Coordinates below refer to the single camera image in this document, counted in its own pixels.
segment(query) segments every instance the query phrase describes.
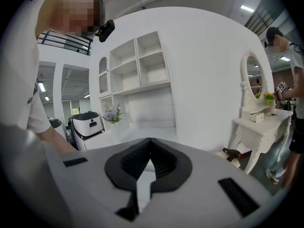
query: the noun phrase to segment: hand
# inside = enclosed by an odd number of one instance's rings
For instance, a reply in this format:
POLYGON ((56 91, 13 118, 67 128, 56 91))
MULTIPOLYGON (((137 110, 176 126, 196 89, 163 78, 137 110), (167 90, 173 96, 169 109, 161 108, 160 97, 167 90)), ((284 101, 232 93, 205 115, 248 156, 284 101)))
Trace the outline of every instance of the hand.
POLYGON ((273 98, 275 99, 275 101, 283 101, 283 97, 282 97, 282 93, 277 90, 272 94, 273 98))

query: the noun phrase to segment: white machine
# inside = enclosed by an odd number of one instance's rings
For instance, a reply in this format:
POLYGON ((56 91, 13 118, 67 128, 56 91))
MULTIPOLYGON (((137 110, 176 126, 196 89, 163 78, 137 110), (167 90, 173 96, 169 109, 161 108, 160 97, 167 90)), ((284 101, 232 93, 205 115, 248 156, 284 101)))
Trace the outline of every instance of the white machine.
POLYGON ((100 133, 103 126, 96 112, 87 112, 73 115, 68 119, 71 135, 78 150, 86 150, 85 140, 100 133))
POLYGON ((49 122, 51 123, 51 126, 62 136, 64 139, 67 139, 66 133, 64 131, 63 125, 61 124, 61 121, 57 118, 51 118, 49 119, 49 122))

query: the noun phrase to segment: black rubber strip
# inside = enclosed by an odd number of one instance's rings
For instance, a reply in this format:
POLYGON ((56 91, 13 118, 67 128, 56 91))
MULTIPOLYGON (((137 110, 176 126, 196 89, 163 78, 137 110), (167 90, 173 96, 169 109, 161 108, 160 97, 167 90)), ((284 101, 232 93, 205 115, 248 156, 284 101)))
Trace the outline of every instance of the black rubber strip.
POLYGON ((82 158, 78 158, 78 159, 73 159, 73 160, 69 160, 69 161, 64 161, 64 165, 66 167, 70 167, 70 166, 73 166, 73 165, 78 165, 78 164, 81 164, 83 162, 87 162, 87 159, 82 157, 82 158))
POLYGON ((232 178, 219 180, 218 183, 243 217, 259 208, 259 205, 232 178))

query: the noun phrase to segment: black rubber mount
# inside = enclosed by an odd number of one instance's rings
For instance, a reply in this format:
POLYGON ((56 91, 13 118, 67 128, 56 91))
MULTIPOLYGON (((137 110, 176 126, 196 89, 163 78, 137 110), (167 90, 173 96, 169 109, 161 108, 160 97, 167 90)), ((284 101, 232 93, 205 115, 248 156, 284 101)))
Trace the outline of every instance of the black rubber mount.
POLYGON ((175 191, 192 172, 187 155, 155 138, 146 138, 111 156, 104 166, 106 175, 115 187, 131 192, 127 206, 116 212, 125 219, 134 220, 139 214, 136 182, 150 159, 156 175, 156 181, 151 183, 151 197, 154 192, 175 191))

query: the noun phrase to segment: black railing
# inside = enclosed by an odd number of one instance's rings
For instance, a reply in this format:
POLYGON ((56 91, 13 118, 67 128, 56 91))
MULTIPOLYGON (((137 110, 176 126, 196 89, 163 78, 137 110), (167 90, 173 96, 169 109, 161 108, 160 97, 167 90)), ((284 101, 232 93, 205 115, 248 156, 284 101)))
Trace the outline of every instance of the black railing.
POLYGON ((80 39, 71 35, 61 35, 52 30, 42 33, 38 38, 38 43, 40 44, 64 48, 88 56, 90 55, 92 41, 91 38, 85 36, 80 39))

